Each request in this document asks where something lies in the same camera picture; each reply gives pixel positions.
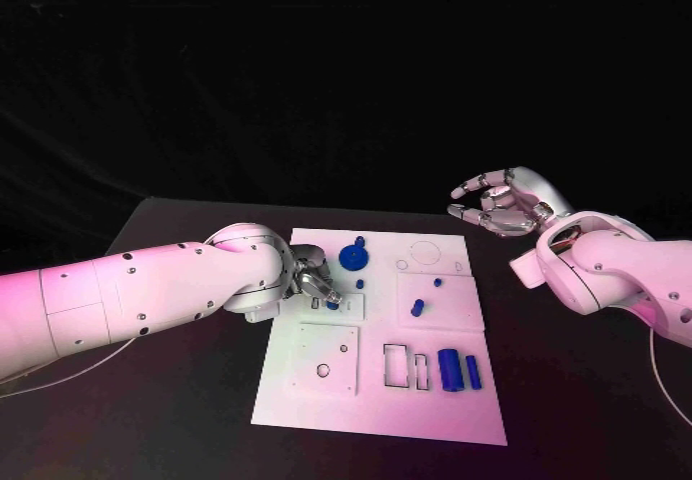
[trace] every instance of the white foam block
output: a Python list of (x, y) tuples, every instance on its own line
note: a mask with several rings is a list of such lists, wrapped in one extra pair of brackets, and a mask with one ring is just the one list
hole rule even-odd
[[(339, 265), (339, 252), (346, 245), (353, 244), (357, 235), (365, 237), (370, 260), (360, 271), (350, 272)], [(252, 423), (506, 445), (486, 337), (477, 323), (480, 320), (481, 326), (480, 310), (474, 310), (477, 295), (463, 237), (294, 229), (291, 243), (314, 244), (324, 249), (336, 289), (341, 294), (363, 295), (365, 321), (356, 318), (357, 315), (349, 318), (344, 315), (339, 316), (337, 312), (331, 312), (334, 313), (331, 316), (326, 312), (324, 315), (308, 312), (310, 302), (305, 302), (301, 296), (294, 296), (282, 302), (281, 316), (272, 320)], [(411, 277), (412, 274), (424, 274), (418, 277), (421, 280), (415, 282), (421, 282), (421, 295), (431, 295), (428, 298), (434, 298), (432, 295), (442, 295), (439, 292), (444, 290), (434, 286), (429, 275), (442, 275), (444, 288), (454, 291), (455, 295), (474, 299), (474, 302), (457, 303), (454, 307), (476, 312), (477, 318), (465, 323), (465, 327), (471, 325), (471, 329), (450, 328), (444, 316), (435, 320), (432, 305), (439, 305), (438, 300), (442, 297), (431, 300), (431, 309), (427, 312), (424, 310), (424, 314), (431, 314), (428, 320), (438, 322), (435, 328), (399, 324), (398, 277), (403, 272), (411, 274)], [(365, 281), (362, 290), (356, 289), (359, 279)], [(448, 316), (448, 319), (454, 318), (458, 322), (458, 315)], [(292, 385), (291, 379), (297, 375), (313, 375), (313, 368), (318, 366), (313, 364), (321, 361), (318, 358), (326, 358), (320, 357), (320, 352), (313, 357), (295, 353), (298, 345), (303, 345), (300, 341), (304, 332), (300, 328), (305, 323), (357, 328), (353, 393), (346, 390), (346, 394), (333, 395), (328, 389), (321, 389), (324, 384), (318, 383), (321, 378), (317, 370), (314, 377), (307, 379), (313, 382), (307, 388), (295, 388), (297, 385)], [(313, 334), (317, 336), (314, 338), (324, 338), (324, 355), (336, 355), (334, 345), (341, 337), (334, 333), (334, 338), (327, 341), (328, 335), (320, 336), (317, 331)], [(385, 387), (385, 344), (406, 345), (409, 388)], [(476, 356), (481, 390), (467, 388), (455, 393), (442, 391), (437, 351), (444, 348), (457, 349), (461, 360), (465, 355)], [(427, 356), (429, 391), (415, 390), (414, 354)], [(468, 384), (465, 365), (461, 365), (461, 368)], [(334, 382), (336, 384), (339, 390), (334, 386), (334, 392), (341, 392), (341, 382)]]

